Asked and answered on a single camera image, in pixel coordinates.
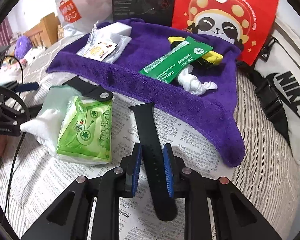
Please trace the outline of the black watch strap long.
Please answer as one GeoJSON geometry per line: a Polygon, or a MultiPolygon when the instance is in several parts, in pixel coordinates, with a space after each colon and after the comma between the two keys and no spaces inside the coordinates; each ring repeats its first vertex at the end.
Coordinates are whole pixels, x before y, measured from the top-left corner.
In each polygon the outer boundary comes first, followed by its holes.
{"type": "Polygon", "coordinates": [[[130,106],[129,109],[134,113],[155,213],[159,220],[169,222],[176,218],[178,210],[175,199],[170,198],[167,191],[163,159],[164,148],[158,137],[153,107],[154,103],[150,102],[130,106]]]}

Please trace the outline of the white fabric glove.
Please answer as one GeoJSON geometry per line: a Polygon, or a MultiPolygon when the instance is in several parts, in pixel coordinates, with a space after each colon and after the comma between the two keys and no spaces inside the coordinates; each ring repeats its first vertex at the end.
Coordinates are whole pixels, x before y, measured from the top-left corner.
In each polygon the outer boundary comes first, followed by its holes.
{"type": "Polygon", "coordinates": [[[82,93],[69,85],[52,86],[38,115],[21,124],[21,131],[34,135],[41,145],[47,147],[50,155],[56,156],[59,132],[67,113],[69,101],[74,96],[81,95],[82,93]]]}

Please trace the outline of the white knotted tissue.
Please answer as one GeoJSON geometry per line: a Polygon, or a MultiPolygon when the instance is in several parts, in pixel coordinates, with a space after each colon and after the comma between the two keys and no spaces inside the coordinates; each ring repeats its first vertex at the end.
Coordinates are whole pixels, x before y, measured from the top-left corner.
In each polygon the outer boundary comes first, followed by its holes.
{"type": "Polygon", "coordinates": [[[201,83],[198,77],[192,74],[193,66],[187,65],[177,76],[176,81],[183,87],[186,92],[193,95],[203,95],[207,90],[217,90],[218,86],[216,83],[204,82],[201,83]]]}

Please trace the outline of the green sachet packet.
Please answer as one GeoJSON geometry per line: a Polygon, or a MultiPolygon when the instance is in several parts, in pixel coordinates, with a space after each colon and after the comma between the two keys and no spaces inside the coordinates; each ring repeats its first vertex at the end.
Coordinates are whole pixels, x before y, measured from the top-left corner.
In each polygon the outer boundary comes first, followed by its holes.
{"type": "Polygon", "coordinates": [[[139,71],[142,75],[171,83],[191,62],[213,50],[213,47],[187,37],[169,53],[139,71]]]}

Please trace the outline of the purple plush toy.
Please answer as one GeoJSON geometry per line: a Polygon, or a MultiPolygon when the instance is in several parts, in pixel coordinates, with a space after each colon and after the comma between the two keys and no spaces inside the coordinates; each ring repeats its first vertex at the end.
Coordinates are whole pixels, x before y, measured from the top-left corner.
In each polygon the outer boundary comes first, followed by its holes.
{"type": "Polygon", "coordinates": [[[17,39],[14,56],[18,59],[22,59],[31,48],[32,42],[30,38],[27,36],[21,36],[17,39]]]}

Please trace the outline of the green tissue pack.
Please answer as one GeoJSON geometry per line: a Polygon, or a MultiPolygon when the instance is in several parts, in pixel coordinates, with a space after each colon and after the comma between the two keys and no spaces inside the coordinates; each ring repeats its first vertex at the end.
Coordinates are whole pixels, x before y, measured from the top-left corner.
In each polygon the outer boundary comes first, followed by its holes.
{"type": "Polygon", "coordinates": [[[61,159],[91,166],[111,162],[112,102],[70,99],[56,146],[61,159]]]}

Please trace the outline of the purple fleece towel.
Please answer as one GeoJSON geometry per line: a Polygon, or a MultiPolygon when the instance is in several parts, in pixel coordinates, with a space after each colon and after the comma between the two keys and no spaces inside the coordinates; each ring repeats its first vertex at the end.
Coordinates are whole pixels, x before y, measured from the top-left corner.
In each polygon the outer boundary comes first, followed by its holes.
{"type": "Polygon", "coordinates": [[[200,82],[212,81],[217,89],[193,95],[177,81],[177,66],[185,62],[183,57],[175,61],[167,59],[167,67],[158,63],[171,52],[170,37],[188,37],[189,34],[137,18],[123,23],[132,29],[131,40],[114,63],[79,56],[78,51],[88,41],[84,36],[60,50],[46,71],[74,73],[108,90],[142,102],[153,102],[157,108],[206,137],[225,165],[238,166],[245,155],[244,142],[233,116],[237,104],[236,59],[240,50],[215,36],[192,35],[199,44],[210,45],[223,57],[220,64],[210,69],[194,67],[193,74],[200,82]]]}

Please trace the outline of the clear packet with snacks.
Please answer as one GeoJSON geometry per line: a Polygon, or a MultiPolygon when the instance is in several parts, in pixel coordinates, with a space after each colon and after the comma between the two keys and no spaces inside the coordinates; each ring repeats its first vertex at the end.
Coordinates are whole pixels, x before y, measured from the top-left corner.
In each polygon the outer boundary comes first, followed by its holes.
{"type": "Polygon", "coordinates": [[[114,63],[123,53],[131,37],[104,33],[94,24],[86,45],[76,55],[105,63],[114,63]]]}

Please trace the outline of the white plastic shopping bag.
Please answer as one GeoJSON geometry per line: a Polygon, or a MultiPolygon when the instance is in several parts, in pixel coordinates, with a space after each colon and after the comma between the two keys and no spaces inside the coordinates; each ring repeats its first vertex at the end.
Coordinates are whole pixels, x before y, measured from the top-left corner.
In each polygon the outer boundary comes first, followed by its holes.
{"type": "Polygon", "coordinates": [[[112,0],[55,0],[60,23],[82,33],[94,24],[112,21],[112,0]]]}

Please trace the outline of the yellow mini duffel pouch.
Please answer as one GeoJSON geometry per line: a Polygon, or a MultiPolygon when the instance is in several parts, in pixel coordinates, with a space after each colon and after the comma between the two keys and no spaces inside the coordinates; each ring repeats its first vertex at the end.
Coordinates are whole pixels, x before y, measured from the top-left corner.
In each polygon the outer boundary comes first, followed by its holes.
{"type": "MultiPolygon", "coordinates": [[[[170,36],[168,38],[168,41],[171,44],[170,46],[171,49],[175,48],[177,45],[179,45],[181,42],[185,40],[186,38],[179,37],[179,36],[170,36]]],[[[223,55],[212,50],[206,53],[205,55],[203,55],[202,57],[191,62],[190,65],[192,65],[193,67],[202,67],[205,69],[210,69],[214,66],[219,65],[222,62],[222,60],[223,60],[223,55]]]]}

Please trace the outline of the white sponge block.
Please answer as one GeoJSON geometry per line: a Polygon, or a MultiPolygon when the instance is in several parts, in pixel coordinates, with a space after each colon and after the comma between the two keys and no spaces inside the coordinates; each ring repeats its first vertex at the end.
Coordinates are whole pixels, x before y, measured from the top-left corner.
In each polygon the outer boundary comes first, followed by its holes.
{"type": "Polygon", "coordinates": [[[115,22],[108,26],[102,27],[101,30],[104,33],[119,34],[122,36],[130,37],[132,27],[121,22],[115,22]]]}

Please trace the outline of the white Nike bag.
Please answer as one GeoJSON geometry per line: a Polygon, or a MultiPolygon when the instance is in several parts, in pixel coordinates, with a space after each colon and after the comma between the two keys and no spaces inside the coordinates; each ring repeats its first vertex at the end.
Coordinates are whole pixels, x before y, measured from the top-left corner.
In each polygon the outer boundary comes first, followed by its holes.
{"type": "Polygon", "coordinates": [[[255,70],[269,82],[282,103],[292,155],[300,165],[300,36],[278,16],[255,70]]]}

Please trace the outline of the black headset box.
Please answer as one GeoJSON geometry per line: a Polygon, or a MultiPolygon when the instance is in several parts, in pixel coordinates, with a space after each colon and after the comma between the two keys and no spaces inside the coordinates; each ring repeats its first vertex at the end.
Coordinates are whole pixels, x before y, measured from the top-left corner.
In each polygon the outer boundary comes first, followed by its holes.
{"type": "Polygon", "coordinates": [[[112,0],[113,20],[140,18],[170,27],[175,0],[112,0]]]}

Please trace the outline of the red panda shopping bag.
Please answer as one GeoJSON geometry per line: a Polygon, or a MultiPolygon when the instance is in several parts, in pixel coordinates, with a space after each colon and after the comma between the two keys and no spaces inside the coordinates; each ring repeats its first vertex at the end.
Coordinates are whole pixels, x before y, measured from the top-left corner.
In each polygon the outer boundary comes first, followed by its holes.
{"type": "Polygon", "coordinates": [[[175,0],[172,27],[222,38],[252,64],[274,23],[279,0],[175,0]]]}

